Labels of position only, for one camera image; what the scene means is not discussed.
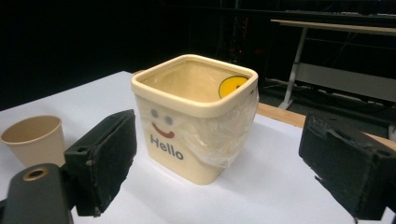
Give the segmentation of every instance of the white tabletop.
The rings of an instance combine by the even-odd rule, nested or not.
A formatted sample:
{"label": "white tabletop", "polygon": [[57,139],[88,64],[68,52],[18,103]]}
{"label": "white tabletop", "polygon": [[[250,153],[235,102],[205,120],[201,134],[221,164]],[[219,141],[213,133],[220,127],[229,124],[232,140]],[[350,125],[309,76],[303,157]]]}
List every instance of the white tabletop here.
{"label": "white tabletop", "polygon": [[[100,217],[75,223],[354,223],[298,155],[302,130],[257,115],[232,166],[207,186],[194,185],[152,160],[131,91],[132,74],[120,72],[0,112],[0,133],[18,120],[51,114],[63,120],[68,147],[110,114],[134,109],[137,155],[120,193]],[[24,167],[0,145],[0,200]],[[390,223],[387,209],[381,222]]]}

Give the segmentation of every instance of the trash bin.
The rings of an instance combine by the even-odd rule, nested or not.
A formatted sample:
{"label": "trash bin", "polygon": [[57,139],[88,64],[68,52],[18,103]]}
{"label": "trash bin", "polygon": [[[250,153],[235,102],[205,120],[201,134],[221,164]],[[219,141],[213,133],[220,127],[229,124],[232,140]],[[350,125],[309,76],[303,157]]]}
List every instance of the trash bin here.
{"label": "trash bin", "polygon": [[182,55],[131,82],[152,159],[200,185],[231,165],[256,114],[256,72]]}

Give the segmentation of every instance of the yellow sticker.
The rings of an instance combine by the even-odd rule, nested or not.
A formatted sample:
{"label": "yellow sticker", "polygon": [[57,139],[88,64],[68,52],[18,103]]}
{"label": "yellow sticker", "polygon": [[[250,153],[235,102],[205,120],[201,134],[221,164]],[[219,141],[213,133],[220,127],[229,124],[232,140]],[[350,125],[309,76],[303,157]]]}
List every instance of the yellow sticker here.
{"label": "yellow sticker", "polygon": [[238,89],[245,82],[248,81],[247,77],[228,77],[224,81],[221,82],[219,87],[219,96],[220,98],[224,98],[231,92]]}

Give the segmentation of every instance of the red smile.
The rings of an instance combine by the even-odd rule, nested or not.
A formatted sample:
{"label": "red smile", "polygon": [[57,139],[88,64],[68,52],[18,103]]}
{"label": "red smile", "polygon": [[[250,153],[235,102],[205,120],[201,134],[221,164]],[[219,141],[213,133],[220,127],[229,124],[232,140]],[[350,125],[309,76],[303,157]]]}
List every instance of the red smile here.
{"label": "red smile", "polygon": [[151,124],[152,124],[152,127],[154,127],[155,131],[157,131],[157,133],[159,133],[160,135],[164,136],[165,138],[173,138],[173,137],[175,137],[175,134],[173,132],[165,133],[161,129],[159,129],[155,123],[151,122]]}

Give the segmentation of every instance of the cup rim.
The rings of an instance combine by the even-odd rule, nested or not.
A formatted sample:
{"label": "cup rim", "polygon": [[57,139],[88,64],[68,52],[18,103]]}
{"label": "cup rim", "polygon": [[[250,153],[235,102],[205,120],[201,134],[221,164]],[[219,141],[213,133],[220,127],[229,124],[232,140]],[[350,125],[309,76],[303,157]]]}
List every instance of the cup rim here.
{"label": "cup rim", "polygon": [[[28,141],[23,141],[23,142],[8,142],[4,139],[4,135],[5,133],[9,132],[10,130],[12,130],[12,128],[14,128],[16,125],[21,124],[23,122],[26,122],[29,119],[38,119],[38,118],[53,118],[53,119],[57,119],[59,122],[58,124],[48,133],[41,135],[35,139],[32,140],[28,140]],[[43,138],[46,138],[47,136],[57,132],[57,130],[59,129],[59,127],[62,126],[62,120],[61,118],[57,117],[57,116],[53,116],[53,115],[39,115],[39,116],[34,116],[34,117],[30,117],[30,118],[26,118],[26,119],[22,119],[20,121],[17,121],[16,123],[13,123],[11,126],[9,126],[8,128],[6,128],[3,133],[0,135],[0,141],[2,141],[4,144],[8,145],[8,146],[21,146],[21,145],[25,145],[25,144],[29,144],[29,143],[33,143],[33,142],[38,142]]]}

